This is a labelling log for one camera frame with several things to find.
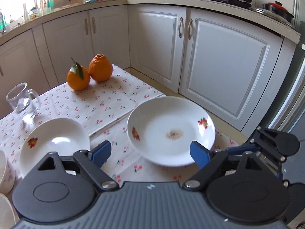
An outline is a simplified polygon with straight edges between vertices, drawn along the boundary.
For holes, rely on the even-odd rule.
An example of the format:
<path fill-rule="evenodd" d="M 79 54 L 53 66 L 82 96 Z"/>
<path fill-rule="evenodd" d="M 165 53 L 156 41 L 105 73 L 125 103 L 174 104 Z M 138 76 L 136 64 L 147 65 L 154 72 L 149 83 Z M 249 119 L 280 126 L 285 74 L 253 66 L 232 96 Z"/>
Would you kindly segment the red lidded pot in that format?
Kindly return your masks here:
<path fill-rule="evenodd" d="M 292 23 L 294 16 L 283 7 L 282 3 L 275 1 L 274 3 L 264 3 L 263 9 L 269 10 L 281 17 L 283 17 L 289 23 Z"/>

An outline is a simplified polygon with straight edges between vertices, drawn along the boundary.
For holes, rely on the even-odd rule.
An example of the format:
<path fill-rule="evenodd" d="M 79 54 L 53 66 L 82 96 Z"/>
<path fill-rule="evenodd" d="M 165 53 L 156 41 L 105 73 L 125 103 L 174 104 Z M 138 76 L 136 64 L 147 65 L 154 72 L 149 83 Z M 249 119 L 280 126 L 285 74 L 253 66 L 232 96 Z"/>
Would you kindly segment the glass mug with water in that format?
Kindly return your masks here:
<path fill-rule="evenodd" d="M 29 89 L 25 82 L 12 88 L 6 95 L 6 101 L 24 124 L 33 123 L 41 107 L 38 93 Z"/>

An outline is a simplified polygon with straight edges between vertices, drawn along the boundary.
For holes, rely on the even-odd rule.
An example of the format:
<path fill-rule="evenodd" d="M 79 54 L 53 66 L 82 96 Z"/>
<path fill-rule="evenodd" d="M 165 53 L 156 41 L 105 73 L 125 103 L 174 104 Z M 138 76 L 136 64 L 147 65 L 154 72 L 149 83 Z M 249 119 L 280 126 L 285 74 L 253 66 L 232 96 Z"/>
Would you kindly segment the white floral bowl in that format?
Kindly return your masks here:
<path fill-rule="evenodd" d="M 7 195 L 15 183 L 15 171 L 4 151 L 0 151 L 0 193 Z"/>

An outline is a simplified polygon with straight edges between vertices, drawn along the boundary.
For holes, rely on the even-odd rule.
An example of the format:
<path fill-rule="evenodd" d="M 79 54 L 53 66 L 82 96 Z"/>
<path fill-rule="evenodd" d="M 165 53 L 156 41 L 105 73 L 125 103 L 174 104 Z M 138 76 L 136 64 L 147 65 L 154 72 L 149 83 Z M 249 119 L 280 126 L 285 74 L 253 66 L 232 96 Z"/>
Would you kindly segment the white kitchen cabinets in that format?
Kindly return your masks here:
<path fill-rule="evenodd" d="M 27 81 L 45 92 L 70 56 L 105 54 L 224 120 L 245 136 L 261 122 L 300 34 L 257 12 L 207 0 L 112 0 L 72 6 L 1 36 L 1 90 Z"/>

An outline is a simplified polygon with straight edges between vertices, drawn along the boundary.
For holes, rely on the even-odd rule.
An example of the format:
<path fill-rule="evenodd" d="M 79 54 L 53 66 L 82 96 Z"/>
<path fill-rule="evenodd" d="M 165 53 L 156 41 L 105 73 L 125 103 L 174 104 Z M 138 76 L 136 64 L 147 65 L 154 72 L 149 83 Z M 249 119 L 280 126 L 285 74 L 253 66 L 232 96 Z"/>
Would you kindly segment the stained white fruit-pattern plate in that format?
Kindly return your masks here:
<path fill-rule="evenodd" d="M 127 120 L 132 146 L 146 160 L 163 166 L 193 164 L 190 145 L 197 141 L 212 149 L 216 129 L 198 104 L 179 97 L 159 97 L 138 105 Z"/>

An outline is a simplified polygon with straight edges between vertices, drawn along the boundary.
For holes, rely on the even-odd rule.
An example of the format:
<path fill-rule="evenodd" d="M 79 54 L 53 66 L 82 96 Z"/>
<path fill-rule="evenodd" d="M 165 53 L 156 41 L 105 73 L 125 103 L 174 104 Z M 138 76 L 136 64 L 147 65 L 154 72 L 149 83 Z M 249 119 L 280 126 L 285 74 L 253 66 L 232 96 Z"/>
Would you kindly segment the orange with leaf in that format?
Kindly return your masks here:
<path fill-rule="evenodd" d="M 81 66 L 77 61 L 74 61 L 72 57 L 71 60 L 73 65 L 70 67 L 67 74 L 68 85 L 76 91 L 81 91 L 88 88 L 91 78 L 88 70 Z"/>

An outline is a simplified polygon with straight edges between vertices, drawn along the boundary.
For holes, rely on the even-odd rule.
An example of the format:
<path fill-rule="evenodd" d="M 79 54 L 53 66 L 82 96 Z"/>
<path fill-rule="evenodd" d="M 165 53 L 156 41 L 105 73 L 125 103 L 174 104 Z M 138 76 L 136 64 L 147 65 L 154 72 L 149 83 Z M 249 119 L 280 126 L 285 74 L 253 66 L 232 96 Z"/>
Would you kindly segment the cherry-print tablecloth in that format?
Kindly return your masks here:
<path fill-rule="evenodd" d="M 102 141 L 112 144 L 112 154 L 103 170 L 119 183 L 124 181 L 180 181 L 197 171 L 196 165 L 180 168 L 158 166 L 143 159 L 134 151 L 127 136 L 127 118 L 142 102 L 162 97 L 162 92 L 128 72 L 114 68 L 112 77 L 103 83 L 91 81 L 80 92 L 62 84 L 40 96 L 41 108 L 33 123 L 23 125 L 16 113 L 1 120 L 1 150 L 20 175 L 20 152 L 30 132 L 53 118 L 76 120 L 88 133 L 91 146 Z"/>

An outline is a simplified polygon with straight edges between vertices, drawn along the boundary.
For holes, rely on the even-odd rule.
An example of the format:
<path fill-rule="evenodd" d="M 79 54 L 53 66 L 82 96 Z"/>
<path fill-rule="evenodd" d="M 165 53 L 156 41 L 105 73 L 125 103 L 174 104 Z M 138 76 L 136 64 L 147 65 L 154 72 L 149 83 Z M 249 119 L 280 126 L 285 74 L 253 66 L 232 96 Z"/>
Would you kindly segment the bumpy orange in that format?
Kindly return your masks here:
<path fill-rule="evenodd" d="M 89 63 L 88 72 L 96 82 L 104 82 L 111 77 L 113 66 L 104 54 L 97 54 Z"/>

